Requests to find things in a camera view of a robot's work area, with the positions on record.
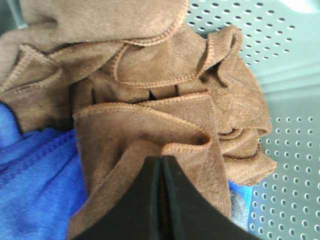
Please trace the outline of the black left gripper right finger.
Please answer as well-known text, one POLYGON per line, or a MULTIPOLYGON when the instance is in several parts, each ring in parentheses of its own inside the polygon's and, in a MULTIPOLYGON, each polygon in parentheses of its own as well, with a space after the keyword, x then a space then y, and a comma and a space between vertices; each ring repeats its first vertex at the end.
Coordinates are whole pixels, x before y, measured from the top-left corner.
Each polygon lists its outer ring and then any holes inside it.
POLYGON ((216 210, 190 182, 174 156, 162 166, 175 240, 256 240, 216 210))

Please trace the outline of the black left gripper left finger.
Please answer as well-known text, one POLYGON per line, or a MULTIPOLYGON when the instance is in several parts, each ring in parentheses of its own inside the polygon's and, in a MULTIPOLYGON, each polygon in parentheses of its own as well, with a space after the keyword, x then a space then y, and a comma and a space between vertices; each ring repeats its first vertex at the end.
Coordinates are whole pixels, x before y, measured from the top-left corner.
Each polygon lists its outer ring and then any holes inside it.
POLYGON ((127 192, 75 240, 159 240, 158 187, 161 159, 148 156, 127 192))

